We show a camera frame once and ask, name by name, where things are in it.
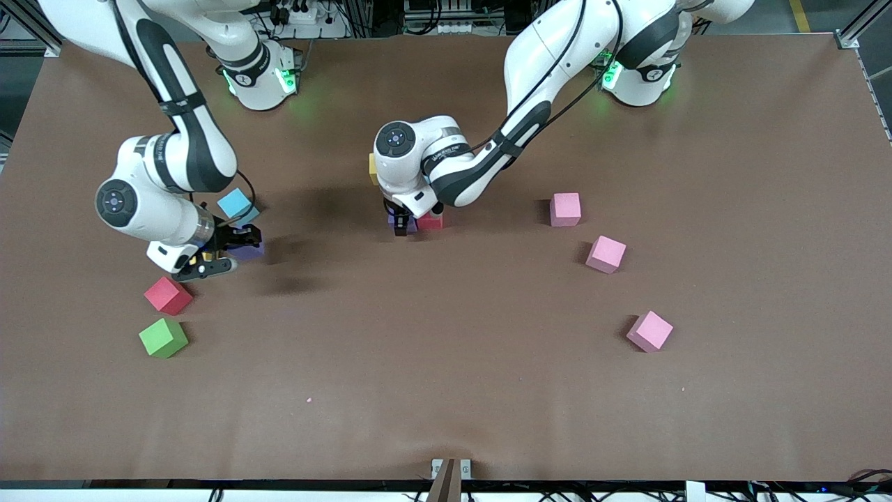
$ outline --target foam cube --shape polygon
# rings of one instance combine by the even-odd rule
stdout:
[[[670,332],[672,324],[651,311],[639,317],[625,337],[645,352],[657,352],[669,338]]]
[[[226,213],[227,218],[232,218],[241,213],[244,213],[246,209],[251,205],[251,201],[248,200],[248,197],[245,197],[240,188],[236,188],[235,190],[226,194],[223,198],[217,201],[217,205],[220,206],[220,209],[223,210],[223,213]],[[246,214],[238,221],[235,222],[238,226],[247,225],[254,218],[260,215],[260,211],[254,207],[250,213]]]
[[[393,215],[392,214],[387,215],[387,224],[390,225],[391,228],[393,228],[394,223],[393,223]],[[417,231],[418,231],[418,225],[416,223],[415,218],[409,218],[409,226],[406,229],[406,233],[415,233]]]
[[[158,312],[167,315],[177,315],[189,302],[192,295],[183,288],[183,285],[170,277],[162,277],[151,288],[143,293],[145,299],[155,307]]]
[[[378,168],[375,167],[375,154],[368,154],[368,177],[372,179],[372,185],[378,186]]]
[[[427,213],[417,220],[417,226],[419,230],[442,230],[443,224],[444,221],[442,214],[437,217],[433,217],[430,213]]]
[[[149,356],[167,359],[188,345],[189,340],[179,322],[170,319],[159,319],[148,328],[139,332],[145,351]]]
[[[551,226],[572,227],[582,218],[579,194],[555,194],[551,198]]]
[[[623,261],[623,253],[625,253],[625,244],[602,235],[591,246],[585,264],[603,273],[613,273],[619,268],[619,263]]]
[[[227,253],[230,256],[235,258],[240,262],[246,262],[248,260],[253,260],[254,258],[260,258],[266,253],[266,248],[263,246],[263,242],[257,246],[242,246],[242,247],[234,247],[232,249],[228,249]]]

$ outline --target table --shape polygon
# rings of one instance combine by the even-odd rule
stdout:
[[[0,180],[0,476],[407,479],[455,456],[482,479],[794,481],[892,464],[892,165],[855,53],[694,37],[659,103],[587,96],[447,230],[394,238],[366,172],[378,128],[450,113],[484,138],[508,43],[318,42],[300,95],[267,113],[184,46],[268,256],[191,286],[191,343],[169,360],[137,338],[161,271],[93,208],[120,142],[169,124],[129,68],[73,46],[47,60]],[[580,192],[579,226],[545,224],[558,191]],[[598,235],[629,245],[613,275],[582,264]],[[648,310],[675,326],[661,353],[624,338]]]

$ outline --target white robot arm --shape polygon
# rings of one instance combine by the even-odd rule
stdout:
[[[258,245],[260,231],[233,229],[181,195],[224,189],[236,161],[169,34],[137,0],[42,0],[41,6],[73,43],[136,68],[175,126],[121,145],[114,173],[96,193],[99,216],[115,230],[151,241],[148,256],[178,280],[234,270],[235,261],[219,253]]]
[[[678,0],[678,34],[669,48],[655,62],[639,66],[613,63],[604,75],[604,89],[629,106],[647,106],[672,84],[676,61],[688,42],[693,16],[726,24],[737,20],[753,5],[753,0]]]
[[[508,48],[508,116],[476,154],[479,146],[471,147],[447,115],[384,125],[375,140],[375,162],[397,235],[406,234],[413,215],[474,202],[536,135],[582,97],[551,117],[558,91],[607,47],[613,48],[608,67],[614,60],[627,68],[660,63],[678,38],[680,12],[674,0],[561,0],[552,6]]]
[[[235,97],[252,110],[268,110],[297,92],[295,51],[273,40],[260,41],[240,13],[260,0],[144,0],[153,11],[198,33],[223,66]]]

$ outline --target yellow cube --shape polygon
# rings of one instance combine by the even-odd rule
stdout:
[[[372,185],[378,186],[378,169],[375,168],[375,154],[368,154],[368,177],[372,179]]]

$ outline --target robot logo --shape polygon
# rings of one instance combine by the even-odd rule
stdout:
[[[657,80],[660,80],[661,77],[663,77],[662,70],[659,70],[659,69],[651,70],[651,71],[648,71],[647,81],[648,82],[656,82]]]

